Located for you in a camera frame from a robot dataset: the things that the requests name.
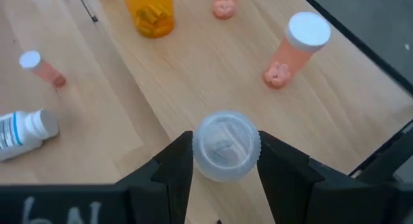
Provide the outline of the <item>large white labelled medicine bottle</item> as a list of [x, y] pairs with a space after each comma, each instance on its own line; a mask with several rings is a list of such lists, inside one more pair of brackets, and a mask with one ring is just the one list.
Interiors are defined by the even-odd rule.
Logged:
[[45, 109], [5, 114], [0, 117], [0, 162], [34, 150], [58, 133], [57, 118]]

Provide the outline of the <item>large orange pill bottle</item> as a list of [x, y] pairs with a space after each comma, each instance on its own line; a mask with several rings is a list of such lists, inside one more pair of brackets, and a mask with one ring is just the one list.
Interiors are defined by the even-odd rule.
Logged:
[[159, 38], [173, 31], [174, 0], [125, 0], [125, 4], [142, 36]]

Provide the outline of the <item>wooden shelf with black frame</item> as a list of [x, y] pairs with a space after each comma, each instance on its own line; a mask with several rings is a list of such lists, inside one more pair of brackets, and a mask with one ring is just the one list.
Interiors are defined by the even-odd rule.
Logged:
[[160, 39], [134, 28], [124, 0], [84, 0], [170, 139], [218, 110], [349, 173], [413, 120], [413, 97], [333, 29], [284, 88], [263, 81], [291, 16], [305, 0], [239, 0], [226, 21], [212, 0], [174, 0], [176, 27]]

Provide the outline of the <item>small pink pill bottle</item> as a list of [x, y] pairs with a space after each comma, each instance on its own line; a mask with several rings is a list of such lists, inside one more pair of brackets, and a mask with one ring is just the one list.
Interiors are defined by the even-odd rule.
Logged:
[[32, 72], [55, 88], [62, 87], [66, 83], [64, 75], [43, 59], [38, 51], [30, 50], [21, 54], [19, 64], [22, 69]]
[[283, 88], [305, 67], [310, 58], [329, 41], [328, 21], [312, 12], [294, 14], [285, 36], [263, 74], [263, 81], [272, 88]]
[[212, 14], [218, 19], [230, 19], [236, 14], [239, 0], [213, 0]]

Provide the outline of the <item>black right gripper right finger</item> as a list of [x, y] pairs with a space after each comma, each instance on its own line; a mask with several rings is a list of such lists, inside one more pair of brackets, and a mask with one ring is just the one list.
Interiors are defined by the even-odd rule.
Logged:
[[260, 130], [257, 170], [276, 224], [305, 224], [312, 188], [323, 181], [309, 166], [310, 157]]

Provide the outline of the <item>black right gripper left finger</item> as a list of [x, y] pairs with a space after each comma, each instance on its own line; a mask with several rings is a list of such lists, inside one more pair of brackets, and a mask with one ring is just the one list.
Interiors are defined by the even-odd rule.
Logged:
[[193, 176], [192, 131], [116, 185], [125, 189], [126, 220], [116, 224], [185, 224]]

